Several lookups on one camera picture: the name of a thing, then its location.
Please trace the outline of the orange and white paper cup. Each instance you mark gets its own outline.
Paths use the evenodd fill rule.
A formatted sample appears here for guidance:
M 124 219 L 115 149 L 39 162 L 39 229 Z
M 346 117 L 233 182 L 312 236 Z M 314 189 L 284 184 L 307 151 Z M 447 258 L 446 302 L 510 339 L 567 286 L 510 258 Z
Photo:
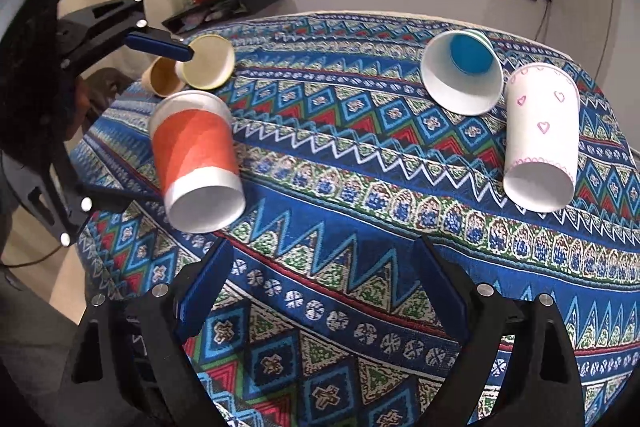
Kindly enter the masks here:
M 208 92 L 181 91 L 157 104 L 148 128 L 172 227 L 210 233 L 242 215 L 245 196 L 226 103 Z

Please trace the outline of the brown kraft paper cup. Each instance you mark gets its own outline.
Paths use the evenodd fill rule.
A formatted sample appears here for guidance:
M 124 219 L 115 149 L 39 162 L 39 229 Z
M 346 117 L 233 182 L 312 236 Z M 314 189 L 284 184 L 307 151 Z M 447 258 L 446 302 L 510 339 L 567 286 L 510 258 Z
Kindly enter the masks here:
M 181 91 L 186 85 L 176 74 L 176 62 L 167 57 L 157 59 L 141 77 L 142 87 L 159 98 L 167 98 Z

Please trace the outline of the white cup pink hearts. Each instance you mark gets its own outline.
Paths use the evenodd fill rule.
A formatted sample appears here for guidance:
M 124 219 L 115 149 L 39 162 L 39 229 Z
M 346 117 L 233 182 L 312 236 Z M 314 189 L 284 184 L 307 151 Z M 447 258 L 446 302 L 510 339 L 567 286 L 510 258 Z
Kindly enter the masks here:
M 573 199 L 578 163 L 579 93 L 559 67 L 533 63 L 506 84 L 503 188 L 514 204 L 540 213 Z

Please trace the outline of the white cup green stripes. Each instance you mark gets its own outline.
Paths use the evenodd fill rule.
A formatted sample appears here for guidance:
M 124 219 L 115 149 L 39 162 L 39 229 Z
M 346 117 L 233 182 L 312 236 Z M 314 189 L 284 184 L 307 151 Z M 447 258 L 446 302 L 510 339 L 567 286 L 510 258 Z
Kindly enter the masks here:
M 477 116 L 494 108 L 503 72 L 489 39 L 474 29 L 448 30 L 427 43 L 421 57 L 427 94 L 444 109 Z

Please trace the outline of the blue patterned tablecloth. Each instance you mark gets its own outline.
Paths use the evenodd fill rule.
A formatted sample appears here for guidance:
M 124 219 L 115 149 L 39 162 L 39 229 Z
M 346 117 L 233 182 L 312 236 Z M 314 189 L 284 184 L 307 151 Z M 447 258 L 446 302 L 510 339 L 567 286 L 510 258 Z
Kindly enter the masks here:
M 411 263 L 427 235 L 477 283 L 549 294 L 585 422 L 639 421 L 639 170 L 597 83 L 568 55 L 498 30 L 506 74 L 548 63 L 580 98 L 576 191 L 525 210 L 502 188 L 506 108 L 438 106 L 420 75 L 448 20 L 319 12 L 223 24 L 246 207 L 221 231 L 228 281 L 186 343 L 231 426 L 410 426 L 459 348 Z

